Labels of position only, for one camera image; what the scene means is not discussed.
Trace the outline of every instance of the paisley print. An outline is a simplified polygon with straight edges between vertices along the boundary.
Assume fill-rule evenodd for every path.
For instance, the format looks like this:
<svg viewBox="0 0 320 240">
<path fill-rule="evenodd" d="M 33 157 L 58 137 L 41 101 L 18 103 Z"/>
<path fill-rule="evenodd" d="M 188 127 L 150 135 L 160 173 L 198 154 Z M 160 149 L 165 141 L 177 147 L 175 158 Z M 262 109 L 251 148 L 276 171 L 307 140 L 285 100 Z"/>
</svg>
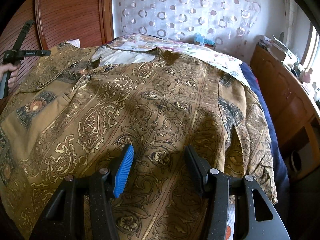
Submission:
<svg viewBox="0 0 320 240">
<path fill-rule="evenodd" d="M 90 63 L 93 48 L 54 50 L 17 90 L 1 123 L 1 196 L 25 238 L 66 175 L 107 167 L 128 143 L 135 162 L 124 193 L 112 201 L 120 239 L 199 239 L 207 201 L 184 164 L 188 144 L 212 167 L 254 175 L 276 202 L 268 127 L 255 95 L 238 80 L 162 49 L 152 62 L 101 67 Z M 72 81 L 66 74 L 76 66 L 85 71 Z M 89 201 L 85 230 L 92 239 Z"/>
</svg>

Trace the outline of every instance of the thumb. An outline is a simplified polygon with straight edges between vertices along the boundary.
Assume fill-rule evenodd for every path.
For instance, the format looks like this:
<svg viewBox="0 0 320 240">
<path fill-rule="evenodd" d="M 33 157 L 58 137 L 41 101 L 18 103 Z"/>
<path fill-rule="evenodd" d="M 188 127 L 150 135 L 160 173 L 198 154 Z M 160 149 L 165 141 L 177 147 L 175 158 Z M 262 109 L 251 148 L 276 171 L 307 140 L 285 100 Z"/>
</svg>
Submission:
<svg viewBox="0 0 320 240">
<path fill-rule="evenodd" d="M 3 74 L 6 73 L 7 71 L 15 71 L 17 69 L 17 66 L 12 65 L 11 63 L 8 63 L 6 65 L 0 65 L 0 80 L 3 77 Z"/>
</svg>

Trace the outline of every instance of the bed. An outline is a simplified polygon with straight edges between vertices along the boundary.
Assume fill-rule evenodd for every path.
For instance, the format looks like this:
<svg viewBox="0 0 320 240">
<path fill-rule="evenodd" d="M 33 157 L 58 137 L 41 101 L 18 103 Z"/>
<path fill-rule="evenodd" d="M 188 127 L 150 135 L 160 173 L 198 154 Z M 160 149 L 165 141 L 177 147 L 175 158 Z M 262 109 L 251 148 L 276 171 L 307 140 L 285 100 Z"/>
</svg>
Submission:
<svg viewBox="0 0 320 240">
<path fill-rule="evenodd" d="M 66 174 L 92 174 L 126 143 L 136 163 L 112 204 L 121 239 L 200 234 L 207 203 L 181 161 L 185 144 L 231 176 L 254 175 L 285 206 L 286 168 L 252 72 L 205 47 L 146 35 L 99 48 L 64 42 L 38 61 L 1 120 L 1 199 L 25 238 Z"/>
</svg>

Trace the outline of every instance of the patterned curtain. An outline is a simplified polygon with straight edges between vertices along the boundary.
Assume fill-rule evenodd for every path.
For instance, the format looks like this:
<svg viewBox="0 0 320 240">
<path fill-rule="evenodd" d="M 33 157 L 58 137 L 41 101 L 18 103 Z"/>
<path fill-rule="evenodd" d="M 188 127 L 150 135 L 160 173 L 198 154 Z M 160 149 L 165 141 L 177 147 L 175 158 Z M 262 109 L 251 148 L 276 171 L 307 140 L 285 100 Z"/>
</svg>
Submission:
<svg viewBox="0 0 320 240">
<path fill-rule="evenodd" d="M 217 50 L 240 55 L 261 10 L 260 0 L 115 0 L 116 36 L 140 33 L 192 41 L 215 40 Z"/>
</svg>

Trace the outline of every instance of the wooden desk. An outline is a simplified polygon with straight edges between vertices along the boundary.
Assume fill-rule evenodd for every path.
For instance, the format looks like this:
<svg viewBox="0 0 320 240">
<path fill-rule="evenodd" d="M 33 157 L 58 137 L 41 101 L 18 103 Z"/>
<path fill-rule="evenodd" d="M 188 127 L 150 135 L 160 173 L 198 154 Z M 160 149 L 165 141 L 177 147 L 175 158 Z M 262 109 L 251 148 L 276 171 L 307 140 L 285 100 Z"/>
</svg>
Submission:
<svg viewBox="0 0 320 240">
<path fill-rule="evenodd" d="M 295 179 L 301 179 L 320 166 L 320 150 L 314 128 L 320 130 L 320 110 L 300 81 L 268 51 L 256 46 L 250 66 L 258 79 L 261 93 L 275 127 L 283 158 L 308 142 L 312 161 Z"/>
</svg>

